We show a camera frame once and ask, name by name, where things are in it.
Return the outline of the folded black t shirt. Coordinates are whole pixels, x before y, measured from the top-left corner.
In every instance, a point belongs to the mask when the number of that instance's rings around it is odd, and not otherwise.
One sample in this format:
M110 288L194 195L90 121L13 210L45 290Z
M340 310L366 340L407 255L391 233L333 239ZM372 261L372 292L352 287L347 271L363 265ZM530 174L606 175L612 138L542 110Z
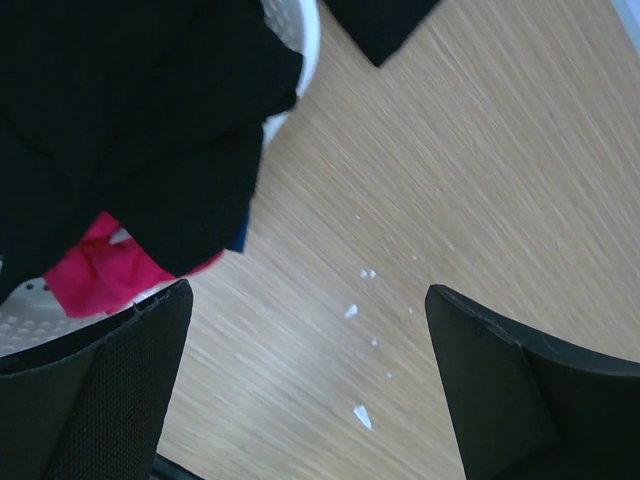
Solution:
M440 4L439 0L325 0L369 62L380 68Z

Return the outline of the blue t shirt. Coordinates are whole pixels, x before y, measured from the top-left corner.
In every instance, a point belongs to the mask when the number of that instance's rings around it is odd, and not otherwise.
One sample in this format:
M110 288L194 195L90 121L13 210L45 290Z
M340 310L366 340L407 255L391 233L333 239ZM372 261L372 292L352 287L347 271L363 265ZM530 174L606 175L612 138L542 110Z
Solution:
M227 246L227 250L235 253L242 254L245 250L246 238L249 230L249 221L250 221L250 209L247 209L244 220L233 238L233 240Z

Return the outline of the black t shirt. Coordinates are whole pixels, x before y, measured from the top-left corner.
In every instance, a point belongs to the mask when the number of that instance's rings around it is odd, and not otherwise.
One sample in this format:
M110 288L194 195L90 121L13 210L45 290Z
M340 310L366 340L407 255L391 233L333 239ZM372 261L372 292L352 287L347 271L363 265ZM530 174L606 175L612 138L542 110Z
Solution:
M369 62L380 68L440 4L439 0L325 0Z
M102 213L184 276L237 236L303 65L256 1L1 5L1 292Z

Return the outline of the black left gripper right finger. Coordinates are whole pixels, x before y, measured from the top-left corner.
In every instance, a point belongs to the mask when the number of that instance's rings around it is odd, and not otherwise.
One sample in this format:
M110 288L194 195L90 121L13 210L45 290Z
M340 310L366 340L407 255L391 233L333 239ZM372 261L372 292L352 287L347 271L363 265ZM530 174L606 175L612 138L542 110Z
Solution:
M425 310L468 479L636 479L639 365L444 285Z

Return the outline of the white plastic laundry basket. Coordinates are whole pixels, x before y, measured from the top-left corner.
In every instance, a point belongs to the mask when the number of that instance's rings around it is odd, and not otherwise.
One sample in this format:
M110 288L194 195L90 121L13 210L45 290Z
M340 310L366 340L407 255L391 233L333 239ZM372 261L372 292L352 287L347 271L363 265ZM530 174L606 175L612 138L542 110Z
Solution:
M296 94L303 97L319 59L321 24L315 0L262 0L266 25L290 49L303 56ZM20 352L107 318L100 313L74 319L66 315L37 278L21 284L1 305L1 355Z

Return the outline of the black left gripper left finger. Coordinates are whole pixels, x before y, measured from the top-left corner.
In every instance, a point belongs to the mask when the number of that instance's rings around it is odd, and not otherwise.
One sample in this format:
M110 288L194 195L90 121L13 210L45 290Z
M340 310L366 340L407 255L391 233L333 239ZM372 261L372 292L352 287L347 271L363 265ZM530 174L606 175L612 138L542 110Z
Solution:
M150 479L193 308L180 280L1 359L4 479Z

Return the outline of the pink t shirt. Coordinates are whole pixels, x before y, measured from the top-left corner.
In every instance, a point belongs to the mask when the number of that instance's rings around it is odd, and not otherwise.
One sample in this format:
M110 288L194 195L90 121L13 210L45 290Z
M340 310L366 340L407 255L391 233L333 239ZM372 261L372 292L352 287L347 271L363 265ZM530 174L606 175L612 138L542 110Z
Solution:
M198 273L225 249L224 240L175 215L125 225L102 213L43 279L67 316L84 318L114 313L161 284Z

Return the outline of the white paper scrap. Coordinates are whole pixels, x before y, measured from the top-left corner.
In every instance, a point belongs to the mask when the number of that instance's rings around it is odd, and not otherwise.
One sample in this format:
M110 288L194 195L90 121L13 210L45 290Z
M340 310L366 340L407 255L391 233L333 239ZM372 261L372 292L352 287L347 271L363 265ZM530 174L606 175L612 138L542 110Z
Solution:
M357 405L354 409L353 409L353 413L354 415L357 417L357 419L361 422L361 424L369 431L372 430L373 428L373 424L372 421L370 419L369 413L367 408L364 405Z

